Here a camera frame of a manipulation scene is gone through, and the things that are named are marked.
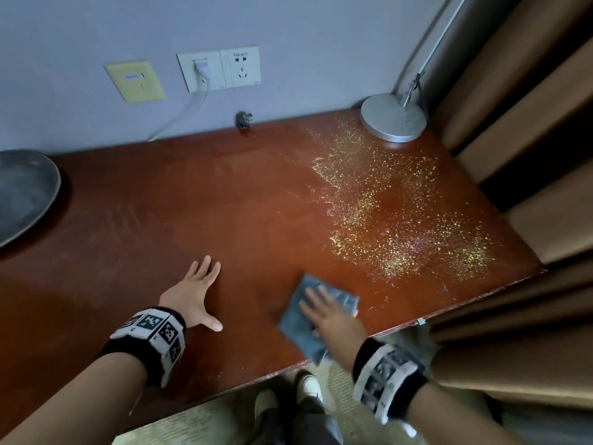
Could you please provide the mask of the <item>round grey tray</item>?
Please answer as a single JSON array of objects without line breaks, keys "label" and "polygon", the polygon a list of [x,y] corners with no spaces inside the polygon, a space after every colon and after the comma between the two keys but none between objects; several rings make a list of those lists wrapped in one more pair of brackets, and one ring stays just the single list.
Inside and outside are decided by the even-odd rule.
[{"label": "round grey tray", "polygon": [[0,150],[0,248],[47,213],[61,185],[61,173],[49,157],[28,149]]}]

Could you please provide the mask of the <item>person's right hand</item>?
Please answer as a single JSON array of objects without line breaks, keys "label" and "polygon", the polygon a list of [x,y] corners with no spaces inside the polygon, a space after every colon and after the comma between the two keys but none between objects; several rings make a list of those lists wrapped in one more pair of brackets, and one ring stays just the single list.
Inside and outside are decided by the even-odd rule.
[{"label": "person's right hand", "polygon": [[314,327],[330,354],[343,369],[352,373],[360,347],[368,337],[367,330],[356,318],[345,312],[337,327]]}]

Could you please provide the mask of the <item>person's left hand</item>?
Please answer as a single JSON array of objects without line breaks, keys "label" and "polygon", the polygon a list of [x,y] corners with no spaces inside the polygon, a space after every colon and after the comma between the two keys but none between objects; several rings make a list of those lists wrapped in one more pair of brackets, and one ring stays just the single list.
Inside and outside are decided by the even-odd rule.
[{"label": "person's left hand", "polygon": [[206,293],[220,270],[221,263],[212,263],[211,256],[205,256],[201,263],[194,261],[185,277],[160,296],[159,308],[169,308],[179,313],[187,328],[200,325],[199,316],[208,313],[204,305]]}]

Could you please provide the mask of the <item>white shoe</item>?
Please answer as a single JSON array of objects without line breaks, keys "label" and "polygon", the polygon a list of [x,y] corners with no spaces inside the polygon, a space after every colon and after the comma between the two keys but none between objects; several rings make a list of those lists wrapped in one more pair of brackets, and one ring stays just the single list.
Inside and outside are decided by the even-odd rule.
[{"label": "white shoe", "polygon": [[319,404],[323,404],[322,390],[318,379],[308,371],[297,375],[295,381],[295,400],[300,405],[304,401],[312,399]]},{"label": "white shoe", "polygon": [[254,402],[254,425],[266,423],[270,418],[274,420],[278,414],[279,400],[274,390],[271,388],[260,390]]}]

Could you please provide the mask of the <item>person's right forearm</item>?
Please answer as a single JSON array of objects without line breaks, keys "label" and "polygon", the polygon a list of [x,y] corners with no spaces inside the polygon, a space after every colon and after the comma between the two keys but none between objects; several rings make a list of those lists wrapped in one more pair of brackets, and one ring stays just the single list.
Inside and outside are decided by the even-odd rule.
[{"label": "person's right forearm", "polygon": [[431,383],[415,394],[405,419],[429,445],[528,445]]}]

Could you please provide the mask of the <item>spilled gold glitter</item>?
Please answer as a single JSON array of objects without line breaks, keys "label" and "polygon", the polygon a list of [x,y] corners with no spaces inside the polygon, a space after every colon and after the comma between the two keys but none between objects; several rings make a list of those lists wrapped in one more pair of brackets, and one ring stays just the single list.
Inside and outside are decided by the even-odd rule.
[{"label": "spilled gold glitter", "polygon": [[491,209],[433,140],[393,147],[339,114],[284,127],[275,150],[288,203],[278,261],[292,276],[390,287],[482,285],[492,276]]}]

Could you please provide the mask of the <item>blue grey cleaning cloth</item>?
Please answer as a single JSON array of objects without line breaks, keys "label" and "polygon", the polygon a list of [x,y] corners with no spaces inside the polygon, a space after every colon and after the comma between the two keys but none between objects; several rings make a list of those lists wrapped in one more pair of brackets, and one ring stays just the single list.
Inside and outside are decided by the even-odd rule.
[{"label": "blue grey cleaning cloth", "polygon": [[286,312],[278,323],[278,329],[302,352],[307,360],[314,362],[317,366],[325,359],[332,360],[333,356],[325,342],[314,331],[312,322],[302,313],[299,302],[307,300],[306,289],[318,289],[319,286],[323,286],[330,297],[335,299],[337,304],[353,317],[358,315],[360,301],[358,296],[326,284],[310,274],[305,274],[302,277],[290,299]]}]

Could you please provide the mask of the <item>brown curtain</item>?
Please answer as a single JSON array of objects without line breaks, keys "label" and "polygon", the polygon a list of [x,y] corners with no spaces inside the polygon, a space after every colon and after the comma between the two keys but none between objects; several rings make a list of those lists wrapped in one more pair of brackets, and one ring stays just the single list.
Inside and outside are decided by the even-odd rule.
[{"label": "brown curtain", "polygon": [[593,413],[593,0],[521,0],[433,124],[543,264],[431,321],[434,378]]}]

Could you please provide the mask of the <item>person's left forearm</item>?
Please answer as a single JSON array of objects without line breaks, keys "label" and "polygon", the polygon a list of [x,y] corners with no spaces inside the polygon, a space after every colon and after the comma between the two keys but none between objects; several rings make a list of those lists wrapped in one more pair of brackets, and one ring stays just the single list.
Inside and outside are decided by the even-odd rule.
[{"label": "person's left forearm", "polygon": [[100,357],[0,440],[0,445],[112,445],[146,380],[146,368],[134,356]]}]

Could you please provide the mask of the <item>yellow wall plate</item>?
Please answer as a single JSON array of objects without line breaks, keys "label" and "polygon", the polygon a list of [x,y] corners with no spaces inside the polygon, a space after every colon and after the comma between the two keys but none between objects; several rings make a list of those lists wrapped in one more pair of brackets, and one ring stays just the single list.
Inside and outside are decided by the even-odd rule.
[{"label": "yellow wall plate", "polygon": [[126,104],[166,99],[163,88],[149,61],[107,63],[104,68]]}]

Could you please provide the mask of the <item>dark trousers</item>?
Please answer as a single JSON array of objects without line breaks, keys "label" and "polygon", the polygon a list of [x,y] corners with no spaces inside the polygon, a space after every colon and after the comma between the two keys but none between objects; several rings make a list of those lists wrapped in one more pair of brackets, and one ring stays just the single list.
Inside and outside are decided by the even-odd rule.
[{"label": "dark trousers", "polygon": [[321,402],[306,397],[289,422],[276,406],[264,408],[255,418],[245,445],[344,445],[337,420],[326,414]]}]

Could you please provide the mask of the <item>black white marker wristband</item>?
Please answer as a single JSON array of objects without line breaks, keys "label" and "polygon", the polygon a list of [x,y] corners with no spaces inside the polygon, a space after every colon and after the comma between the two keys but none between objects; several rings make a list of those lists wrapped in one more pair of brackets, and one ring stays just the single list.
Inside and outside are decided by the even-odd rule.
[{"label": "black white marker wristband", "polygon": [[116,329],[100,351],[100,357],[129,354],[144,365],[146,385],[165,388],[185,350],[186,322],[167,307],[149,307],[137,312]]},{"label": "black white marker wristband", "polygon": [[367,338],[353,369],[353,399],[385,425],[404,421],[413,398],[427,383],[424,366],[399,346]]}]

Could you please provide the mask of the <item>round silver lamp base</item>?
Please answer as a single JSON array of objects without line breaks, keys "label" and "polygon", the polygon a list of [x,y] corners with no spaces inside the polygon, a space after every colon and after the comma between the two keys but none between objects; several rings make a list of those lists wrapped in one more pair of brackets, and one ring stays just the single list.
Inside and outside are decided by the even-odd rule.
[{"label": "round silver lamp base", "polygon": [[414,103],[403,106],[394,94],[368,97],[360,107],[360,120],[367,132],[391,143],[414,141],[427,127],[424,111]]}]

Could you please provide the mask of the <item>white wall socket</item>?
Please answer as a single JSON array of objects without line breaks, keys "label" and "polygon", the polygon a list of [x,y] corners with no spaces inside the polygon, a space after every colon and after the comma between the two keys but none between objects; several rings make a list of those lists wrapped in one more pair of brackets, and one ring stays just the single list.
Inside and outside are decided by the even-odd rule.
[{"label": "white wall socket", "polygon": [[219,50],[219,53],[227,89],[261,84],[258,46]]},{"label": "white wall socket", "polygon": [[[211,68],[211,82],[209,86],[205,84],[199,84],[197,81],[197,73],[194,68],[193,61],[195,59],[201,58],[207,58],[209,60]],[[201,51],[196,53],[178,53],[177,59],[180,64],[187,89],[190,93],[205,93],[212,90],[226,89],[223,66],[218,50]]]}]

